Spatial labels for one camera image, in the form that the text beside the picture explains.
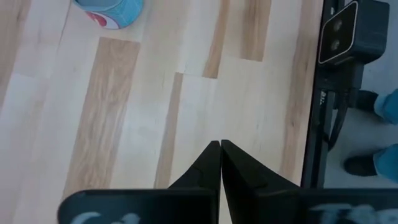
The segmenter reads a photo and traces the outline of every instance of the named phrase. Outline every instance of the gray floor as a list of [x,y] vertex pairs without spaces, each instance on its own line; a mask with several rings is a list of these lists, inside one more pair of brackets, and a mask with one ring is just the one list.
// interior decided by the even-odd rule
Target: gray floor
[[[377,93],[390,93],[398,88],[398,1],[387,2],[391,7],[387,50],[379,60],[365,67],[362,84],[363,89]],[[382,177],[349,175],[341,166],[350,155],[364,154],[395,143],[398,143],[398,126],[381,124],[368,114],[349,110],[339,140],[328,155],[325,187],[398,187]]]

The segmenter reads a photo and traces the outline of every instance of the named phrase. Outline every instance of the person's shoe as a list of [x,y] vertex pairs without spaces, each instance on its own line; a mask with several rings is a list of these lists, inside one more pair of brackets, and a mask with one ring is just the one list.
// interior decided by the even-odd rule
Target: person's shoe
[[373,154],[366,156],[354,156],[344,161],[344,170],[351,174],[361,177],[377,175],[374,168]]
[[374,113],[374,102],[379,95],[372,91],[360,90],[356,99],[355,108],[368,113]]

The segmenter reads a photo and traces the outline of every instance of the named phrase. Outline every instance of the table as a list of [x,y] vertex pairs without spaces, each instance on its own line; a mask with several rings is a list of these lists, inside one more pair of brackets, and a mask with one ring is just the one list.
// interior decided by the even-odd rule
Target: table
[[4,223],[54,223],[77,190],[166,188],[211,140],[300,185],[323,1],[146,0],[122,30],[69,1],[0,6]]

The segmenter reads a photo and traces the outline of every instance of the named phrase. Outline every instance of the black metal frame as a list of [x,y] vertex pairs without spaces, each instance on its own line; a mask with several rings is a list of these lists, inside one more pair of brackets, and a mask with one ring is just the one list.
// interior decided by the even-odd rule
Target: black metal frame
[[[320,29],[332,17],[331,12],[338,12],[344,8],[344,5],[344,0],[324,0]],[[328,154],[328,144],[325,141],[325,135],[330,135],[331,114],[335,98],[334,93],[322,90],[321,77],[324,77],[323,74],[325,72],[326,70],[321,68],[317,63],[301,181],[301,187],[304,188],[323,188],[325,178],[326,158]]]

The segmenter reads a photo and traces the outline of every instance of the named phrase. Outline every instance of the person's leg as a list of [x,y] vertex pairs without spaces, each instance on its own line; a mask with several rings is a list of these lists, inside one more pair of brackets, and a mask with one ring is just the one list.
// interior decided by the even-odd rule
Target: person's leg
[[362,177],[380,175],[398,182],[398,144],[365,156],[350,157],[344,162],[347,173]]
[[398,89],[388,95],[361,90],[358,94],[356,108],[374,113],[387,123],[398,124]]

